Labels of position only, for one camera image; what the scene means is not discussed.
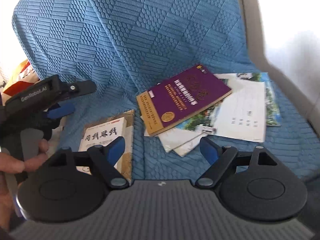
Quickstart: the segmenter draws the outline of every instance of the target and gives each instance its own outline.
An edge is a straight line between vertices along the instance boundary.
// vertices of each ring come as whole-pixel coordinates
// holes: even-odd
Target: human hand
[[[48,159],[45,154],[48,149],[48,142],[45,139],[42,139],[39,142],[39,154],[25,162],[0,152],[0,227],[3,229],[9,229],[10,216],[14,210],[14,204],[6,184],[4,172],[16,174],[23,171],[35,171]]]

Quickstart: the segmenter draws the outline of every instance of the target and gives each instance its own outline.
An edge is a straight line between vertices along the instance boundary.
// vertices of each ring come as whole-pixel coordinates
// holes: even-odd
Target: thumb
[[[23,172],[24,169],[24,162],[19,161],[4,152],[0,152],[0,171],[16,174]]]

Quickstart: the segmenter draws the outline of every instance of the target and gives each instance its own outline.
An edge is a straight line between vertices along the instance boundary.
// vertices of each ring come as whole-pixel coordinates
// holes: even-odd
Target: black round disc
[[[94,176],[54,167],[35,173],[22,183],[17,196],[27,217],[43,222],[66,222],[95,211],[105,192]]]
[[[235,215],[249,220],[280,221],[303,208],[307,190],[297,177],[260,166],[253,172],[247,170],[226,179],[220,187],[220,198]]]

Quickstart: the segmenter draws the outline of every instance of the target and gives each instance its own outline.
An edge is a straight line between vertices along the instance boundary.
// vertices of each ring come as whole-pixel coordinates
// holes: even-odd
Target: stack of books
[[[137,96],[146,131],[166,152],[185,156],[203,136],[264,142],[281,124],[267,73],[212,74],[196,65]]]

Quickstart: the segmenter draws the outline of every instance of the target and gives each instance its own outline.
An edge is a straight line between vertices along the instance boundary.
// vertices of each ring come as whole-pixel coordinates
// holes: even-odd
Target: metal screw
[[[124,178],[114,178],[111,180],[111,185],[115,187],[124,186],[126,183],[127,181]]]
[[[208,186],[211,186],[213,184],[213,180],[210,179],[210,178],[201,178],[201,179],[198,179],[198,184],[200,186],[208,187]]]

